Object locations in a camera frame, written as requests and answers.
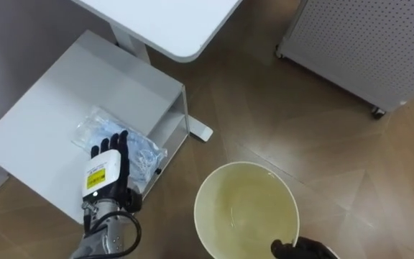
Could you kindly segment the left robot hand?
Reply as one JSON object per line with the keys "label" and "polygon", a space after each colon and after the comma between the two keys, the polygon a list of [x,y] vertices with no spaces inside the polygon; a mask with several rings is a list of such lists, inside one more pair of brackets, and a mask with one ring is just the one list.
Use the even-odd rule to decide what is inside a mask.
{"label": "left robot hand", "polygon": [[120,209],[135,213],[142,209],[142,195],[128,187],[130,160],[126,130],[102,139],[91,148],[91,159],[86,163],[82,199],[96,204],[111,200]]}

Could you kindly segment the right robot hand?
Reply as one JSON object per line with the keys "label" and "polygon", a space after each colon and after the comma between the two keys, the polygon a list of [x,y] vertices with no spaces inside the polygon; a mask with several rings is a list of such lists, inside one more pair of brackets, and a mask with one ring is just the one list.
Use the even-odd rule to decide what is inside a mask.
{"label": "right robot hand", "polygon": [[274,240],[270,249],[277,259],[339,259],[331,248],[307,237],[299,237],[295,246]]}

